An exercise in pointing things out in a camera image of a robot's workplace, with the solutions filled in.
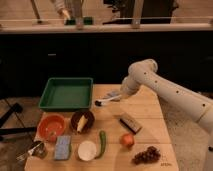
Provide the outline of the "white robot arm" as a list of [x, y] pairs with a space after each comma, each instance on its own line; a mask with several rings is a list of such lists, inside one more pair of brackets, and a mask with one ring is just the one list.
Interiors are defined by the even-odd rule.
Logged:
[[153, 59], [145, 59], [131, 64], [128, 75], [121, 84], [121, 94], [128, 98], [136, 94], [141, 85], [153, 90], [170, 104], [187, 113], [194, 122], [209, 135], [203, 171], [213, 171], [213, 100], [193, 92], [156, 74], [158, 64]]

